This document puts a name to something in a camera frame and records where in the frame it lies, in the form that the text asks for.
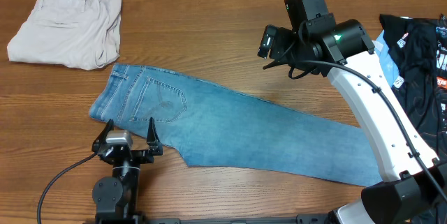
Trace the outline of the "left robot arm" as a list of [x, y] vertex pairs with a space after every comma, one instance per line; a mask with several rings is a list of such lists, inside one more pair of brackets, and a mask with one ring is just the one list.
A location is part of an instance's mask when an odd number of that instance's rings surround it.
[[99, 179], [92, 190], [96, 223], [147, 222], [145, 214], [137, 210], [137, 199], [140, 166], [163, 154], [154, 119], [149, 120], [146, 143], [146, 149], [133, 150], [130, 132], [115, 130], [112, 119], [92, 143], [91, 150], [112, 166], [112, 175]]

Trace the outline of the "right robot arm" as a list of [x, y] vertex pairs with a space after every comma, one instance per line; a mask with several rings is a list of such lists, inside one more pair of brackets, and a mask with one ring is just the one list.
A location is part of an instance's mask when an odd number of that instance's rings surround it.
[[271, 66], [327, 77], [349, 104], [374, 153], [381, 182], [321, 223], [405, 223], [446, 201], [446, 164], [394, 97], [367, 31], [336, 22], [325, 0], [285, 0], [291, 28], [268, 25], [258, 50]]

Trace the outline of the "blue denim jeans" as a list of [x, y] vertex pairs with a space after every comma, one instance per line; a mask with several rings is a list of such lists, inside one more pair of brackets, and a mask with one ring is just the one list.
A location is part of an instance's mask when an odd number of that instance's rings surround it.
[[288, 172], [357, 186], [381, 176], [364, 132], [172, 70], [115, 64], [91, 118], [160, 141], [190, 166]]

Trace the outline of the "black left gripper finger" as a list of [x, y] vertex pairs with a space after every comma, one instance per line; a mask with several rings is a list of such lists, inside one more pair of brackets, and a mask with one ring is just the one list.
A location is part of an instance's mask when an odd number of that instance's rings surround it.
[[108, 133], [114, 129], [114, 121], [109, 119], [105, 128], [101, 131], [98, 137], [93, 141], [94, 144], [100, 144], [105, 141]]
[[148, 145], [160, 145], [159, 136], [156, 132], [155, 120], [153, 117], [149, 118], [149, 126], [147, 131], [146, 143]]

